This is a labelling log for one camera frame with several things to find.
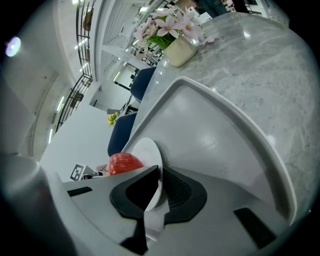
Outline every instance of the marble countertop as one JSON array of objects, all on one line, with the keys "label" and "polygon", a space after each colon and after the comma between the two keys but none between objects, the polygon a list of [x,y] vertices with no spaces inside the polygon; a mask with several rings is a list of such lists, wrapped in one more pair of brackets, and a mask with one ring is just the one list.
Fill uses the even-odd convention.
[{"label": "marble countertop", "polygon": [[202,28],[216,40],[182,67],[161,60],[131,134],[174,79],[193,79],[236,104],[264,131],[291,177],[300,218],[320,177],[320,72],[311,49],[290,29],[251,14],[227,13]]}]

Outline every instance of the red object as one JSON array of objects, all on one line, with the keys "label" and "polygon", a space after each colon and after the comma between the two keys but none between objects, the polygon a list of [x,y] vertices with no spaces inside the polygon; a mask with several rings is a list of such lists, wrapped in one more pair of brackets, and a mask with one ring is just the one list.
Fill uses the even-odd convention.
[{"label": "red object", "polygon": [[109,160],[109,175],[117,175],[139,169],[144,165],[134,155],[129,153],[116,153]]}]

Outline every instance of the flower vase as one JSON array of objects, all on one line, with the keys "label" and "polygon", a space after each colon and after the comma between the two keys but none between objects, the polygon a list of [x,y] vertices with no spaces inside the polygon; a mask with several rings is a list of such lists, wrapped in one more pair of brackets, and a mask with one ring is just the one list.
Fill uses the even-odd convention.
[{"label": "flower vase", "polygon": [[196,53],[197,48],[183,36],[179,36],[163,51],[164,56],[175,67],[181,67],[195,56]]}]

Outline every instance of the chair backrest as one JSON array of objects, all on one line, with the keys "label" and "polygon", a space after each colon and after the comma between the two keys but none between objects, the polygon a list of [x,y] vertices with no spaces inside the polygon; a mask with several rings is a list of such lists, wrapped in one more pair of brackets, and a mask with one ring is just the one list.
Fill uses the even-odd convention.
[{"label": "chair backrest", "polygon": [[130,92],[138,102],[142,101],[155,70],[155,67],[142,69],[135,77]]},{"label": "chair backrest", "polygon": [[137,113],[127,114],[119,117],[116,121],[108,145],[108,155],[111,157],[120,153],[127,144]]}]

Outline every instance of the white plastic tray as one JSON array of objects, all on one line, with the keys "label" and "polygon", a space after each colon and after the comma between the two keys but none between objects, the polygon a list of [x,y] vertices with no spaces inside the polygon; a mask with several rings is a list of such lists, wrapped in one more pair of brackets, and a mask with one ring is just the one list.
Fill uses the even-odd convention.
[{"label": "white plastic tray", "polygon": [[123,152],[132,152],[143,137],[155,141],[164,165],[235,182],[294,221],[296,196],[276,149],[250,117],[220,94],[177,78]]}]

